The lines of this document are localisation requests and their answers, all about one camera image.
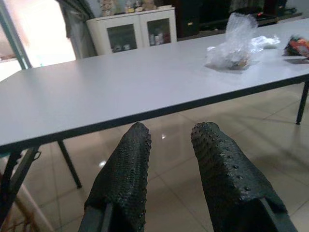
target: food wrapper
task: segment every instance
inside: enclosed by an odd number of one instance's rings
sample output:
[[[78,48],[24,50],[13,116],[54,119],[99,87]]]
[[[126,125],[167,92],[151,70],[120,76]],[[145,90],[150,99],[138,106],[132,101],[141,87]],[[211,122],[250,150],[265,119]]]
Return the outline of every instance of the food wrapper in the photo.
[[[309,58],[309,41],[300,36],[293,35],[285,47],[285,52],[290,56],[305,56]]]
[[[252,54],[252,38],[258,24],[254,17],[232,13],[226,28],[226,41],[215,48],[208,48],[206,65],[217,69],[246,69]]]

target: white cabinet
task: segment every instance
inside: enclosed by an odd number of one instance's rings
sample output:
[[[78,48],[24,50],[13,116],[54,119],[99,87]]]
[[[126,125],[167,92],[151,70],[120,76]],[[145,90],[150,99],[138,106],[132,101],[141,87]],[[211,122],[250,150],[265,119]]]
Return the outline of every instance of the white cabinet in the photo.
[[[173,7],[95,18],[87,25],[98,55],[177,41]]]

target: table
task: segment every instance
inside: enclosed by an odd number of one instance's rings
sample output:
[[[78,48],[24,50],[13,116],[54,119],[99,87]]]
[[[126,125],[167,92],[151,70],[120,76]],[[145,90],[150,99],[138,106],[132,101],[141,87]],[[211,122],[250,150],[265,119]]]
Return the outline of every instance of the table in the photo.
[[[225,40],[215,35],[23,70],[0,82],[0,153],[11,153],[0,219],[42,144],[58,141],[65,153],[67,138],[309,81],[307,60],[282,56],[292,34],[309,38],[309,19],[258,28],[256,35],[274,34],[279,49],[261,52],[245,71],[204,66],[206,48]]]

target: metal table leg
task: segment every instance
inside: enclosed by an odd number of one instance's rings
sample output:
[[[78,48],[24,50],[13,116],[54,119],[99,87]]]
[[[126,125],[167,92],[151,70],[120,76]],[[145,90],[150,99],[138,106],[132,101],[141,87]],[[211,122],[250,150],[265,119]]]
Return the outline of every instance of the metal table leg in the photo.
[[[21,151],[14,151],[11,153],[8,163],[1,180],[0,188],[0,227],[7,216],[16,195],[23,183],[26,174],[38,152],[39,147],[33,147],[27,150],[14,175],[13,169],[17,165],[17,161],[21,158]]]
[[[309,81],[306,81],[305,86],[304,86],[304,90],[303,90],[303,95],[302,95],[301,101],[300,101],[298,114],[297,114],[297,120],[296,120],[297,125],[300,125],[300,122],[303,118],[303,113],[304,113],[304,110],[305,110],[306,100],[307,100],[307,96],[308,96],[308,90],[309,90]]]
[[[67,162],[67,165],[68,165],[68,167],[70,169],[70,172],[71,172],[71,174],[72,174],[72,176],[74,178],[75,184],[76,184],[77,188],[80,189],[82,187],[82,184],[81,184],[81,181],[78,178],[78,175],[76,173],[76,170],[74,168],[72,160],[71,160],[71,158],[70,158],[70,156],[68,154],[68,151],[67,151],[63,141],[58,141],[58,144],[59,144],[59,147],[60,147],[61,152],[63,154],[63,157],[64,157],[64,159]]]

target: tiled floor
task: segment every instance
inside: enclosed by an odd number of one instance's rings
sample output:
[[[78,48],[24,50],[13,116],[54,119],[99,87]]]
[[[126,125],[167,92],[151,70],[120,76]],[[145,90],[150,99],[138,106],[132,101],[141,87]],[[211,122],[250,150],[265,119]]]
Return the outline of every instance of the tiled floor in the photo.
[[[303,85],[284,87],[179,112],[143,123],[152,150],[148,176],[146,232],[211,232],[191,128],[216,122],[264,173],[287,206],[299,232],[309,228],[309,107],[301,126],[295,117]],[[83,204],[100,170],[129,125],[68,139],[83,188],[77,190],[56,143],[44,145],[24,182],[43,231],[78,230]]]

